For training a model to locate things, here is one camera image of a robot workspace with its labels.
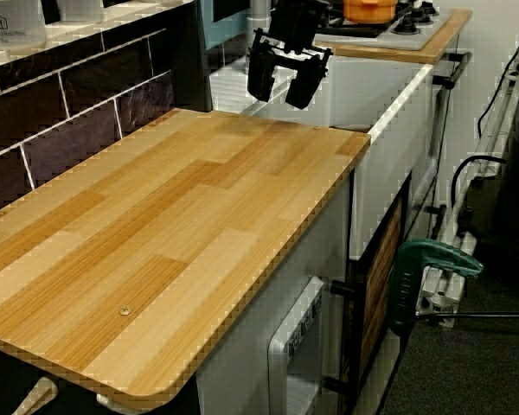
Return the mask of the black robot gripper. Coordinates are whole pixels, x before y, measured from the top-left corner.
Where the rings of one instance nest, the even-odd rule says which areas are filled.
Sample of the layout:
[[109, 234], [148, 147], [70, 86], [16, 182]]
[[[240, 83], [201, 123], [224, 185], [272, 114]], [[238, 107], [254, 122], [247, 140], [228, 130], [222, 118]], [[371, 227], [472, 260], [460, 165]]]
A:
[[267, 32], [254, 30], [249, 54], [248, 92], [260, 101], [271, 97], [275, 65], [296, 71], [285, 102], [306, 108], [324, 77], [332, 52], [313, 46], [317, 26], [329, 4], [325, 1], [278, 1]]

